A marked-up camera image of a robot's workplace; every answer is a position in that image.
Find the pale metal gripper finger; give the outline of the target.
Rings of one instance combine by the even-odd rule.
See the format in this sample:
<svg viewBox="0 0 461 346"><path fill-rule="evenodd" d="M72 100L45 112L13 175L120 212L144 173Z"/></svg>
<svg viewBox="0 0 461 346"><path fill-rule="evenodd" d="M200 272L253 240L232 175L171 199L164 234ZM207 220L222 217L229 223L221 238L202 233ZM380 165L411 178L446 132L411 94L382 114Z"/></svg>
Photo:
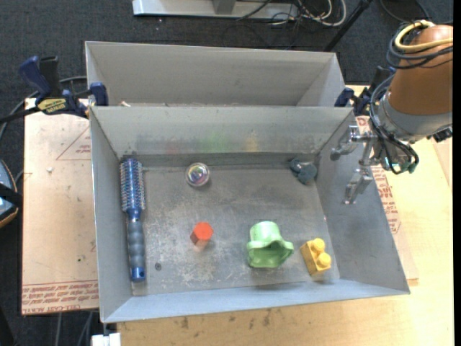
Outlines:
<svg viewBox="0 0 461 346"><path fill-rule="evenodd" d="M337 161L341 156L351 154L360 140L360 132L357 125L349 125L338 140L337 145L331 149L330 160Z"/></svg>
<svg viewBox="0 0 461 346"><path fill-rule="evenodd" d="M346 185L343 203L355 204L357 196L362 194L372 181L373 177L369 169L355 169Z"/></svg>

